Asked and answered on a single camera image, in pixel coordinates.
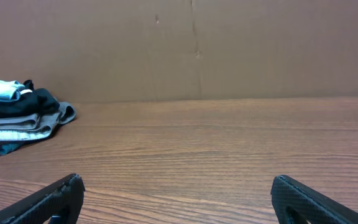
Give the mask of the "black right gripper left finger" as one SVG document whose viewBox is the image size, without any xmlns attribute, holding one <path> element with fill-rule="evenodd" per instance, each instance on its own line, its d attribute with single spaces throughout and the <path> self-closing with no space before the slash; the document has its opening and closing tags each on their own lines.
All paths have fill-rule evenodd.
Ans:
<svg viewBox="0 0 358 224">
<path fill-rule="evenodd" d="M 76 224 L 85 185 L 78 174 L 66 177 L 0 211 L 0 224 Z"/>
</svg>

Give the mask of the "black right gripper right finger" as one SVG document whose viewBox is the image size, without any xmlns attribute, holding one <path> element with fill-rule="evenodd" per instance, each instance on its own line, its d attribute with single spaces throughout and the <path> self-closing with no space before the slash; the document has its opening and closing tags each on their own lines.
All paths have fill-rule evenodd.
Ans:
<svg viewBox="0 0 358 224">
<path fill-rule="evenodd" d="M 358 224 L 358 213 L 287 175 L 274 178 L 272 206 L 279 224 Z"/>
</svg>

